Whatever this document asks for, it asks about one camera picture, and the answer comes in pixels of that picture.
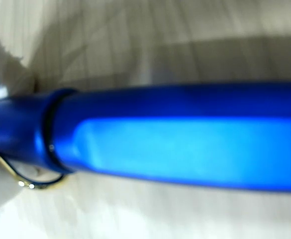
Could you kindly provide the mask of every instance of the gold pen clip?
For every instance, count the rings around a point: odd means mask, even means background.
[[[59,185],[66,178],[65,174],[60,174],[56,179],[48,182],[37,182],[22,176],[16,169],[5,159],[0,157],[0,165],[17,181],[19,186],[29,189],[48,189]]]

